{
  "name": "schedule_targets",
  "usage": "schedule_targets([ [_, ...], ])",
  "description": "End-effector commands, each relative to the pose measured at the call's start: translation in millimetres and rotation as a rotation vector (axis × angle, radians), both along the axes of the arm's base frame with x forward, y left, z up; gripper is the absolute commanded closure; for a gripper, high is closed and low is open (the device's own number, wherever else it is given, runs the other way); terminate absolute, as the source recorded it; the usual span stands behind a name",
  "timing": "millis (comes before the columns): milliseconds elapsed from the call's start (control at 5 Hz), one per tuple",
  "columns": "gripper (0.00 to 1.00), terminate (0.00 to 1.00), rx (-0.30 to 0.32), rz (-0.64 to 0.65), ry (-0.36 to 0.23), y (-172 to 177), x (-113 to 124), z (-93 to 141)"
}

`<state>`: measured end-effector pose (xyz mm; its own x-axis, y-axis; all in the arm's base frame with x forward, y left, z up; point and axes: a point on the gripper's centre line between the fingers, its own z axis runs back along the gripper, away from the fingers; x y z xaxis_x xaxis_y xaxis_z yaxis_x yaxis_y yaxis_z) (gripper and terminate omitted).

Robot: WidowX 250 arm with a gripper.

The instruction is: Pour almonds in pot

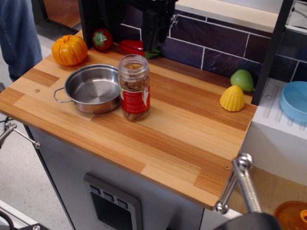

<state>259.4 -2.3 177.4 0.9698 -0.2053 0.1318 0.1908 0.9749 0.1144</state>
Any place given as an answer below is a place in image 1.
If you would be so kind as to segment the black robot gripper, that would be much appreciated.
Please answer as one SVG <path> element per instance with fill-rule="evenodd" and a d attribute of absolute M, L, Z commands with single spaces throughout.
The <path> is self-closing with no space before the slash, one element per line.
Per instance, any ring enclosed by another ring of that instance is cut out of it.
<path fill-rule="evenodd" d="M 145 51 L 152 51 L 167 37 L 175 12 L 175 0 L 141 0 L 142 41 Z"/>

